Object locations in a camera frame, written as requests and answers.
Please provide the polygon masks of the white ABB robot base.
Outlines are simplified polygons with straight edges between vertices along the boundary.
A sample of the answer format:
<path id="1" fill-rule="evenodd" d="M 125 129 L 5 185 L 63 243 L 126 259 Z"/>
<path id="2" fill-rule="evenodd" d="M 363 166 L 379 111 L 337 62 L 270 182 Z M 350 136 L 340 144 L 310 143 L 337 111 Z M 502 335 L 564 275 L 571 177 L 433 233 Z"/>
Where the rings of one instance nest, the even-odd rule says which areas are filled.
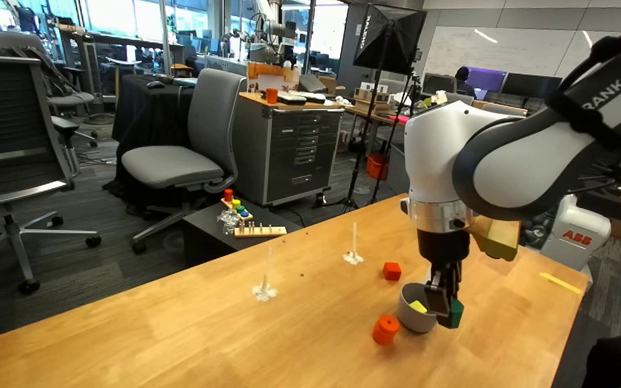
<path id="1" fill-rule="evenodd" d="M 612 225 L 605 215 L 579 208 L 576 195 L 564 195 L 540 253 L 557 263 L 581 269 L 591 255 L 605 243 L 611 232 Z"/>

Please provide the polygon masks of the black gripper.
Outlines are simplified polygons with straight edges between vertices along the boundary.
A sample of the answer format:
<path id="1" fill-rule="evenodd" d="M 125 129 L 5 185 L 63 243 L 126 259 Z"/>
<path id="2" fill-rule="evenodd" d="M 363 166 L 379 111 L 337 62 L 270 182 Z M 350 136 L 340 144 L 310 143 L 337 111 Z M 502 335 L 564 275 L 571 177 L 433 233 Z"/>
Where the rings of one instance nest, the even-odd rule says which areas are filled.
<path id="1" fill-rule="evenodd" d="M 433 315 L 447 315 L 449 297 L 459 303 L 461 261 L 470 253 L 470 236 L 418 232 L 418 253 L 432 265 L 428 280 L 438 286 L 438 290 L 425 290 L 426 307 Z"/>

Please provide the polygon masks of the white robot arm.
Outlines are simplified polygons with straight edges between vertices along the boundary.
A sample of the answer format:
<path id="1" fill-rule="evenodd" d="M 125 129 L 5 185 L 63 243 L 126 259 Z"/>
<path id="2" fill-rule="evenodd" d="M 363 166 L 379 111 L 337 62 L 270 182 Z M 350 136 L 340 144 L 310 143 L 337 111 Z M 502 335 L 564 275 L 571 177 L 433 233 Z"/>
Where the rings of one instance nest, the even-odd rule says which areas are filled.
<path id="1" fill-rule="evenodd" d="M 428 310 L 451 325 L 470 250 L 468 219 L 524 220 L 560 204 L 597 157 L 621 149 L 621 34 L 604 37 L 545 107 L 510 116 L 452 101 L 406 123 L 409 180 L 400 209 L 415 227 Z"/>

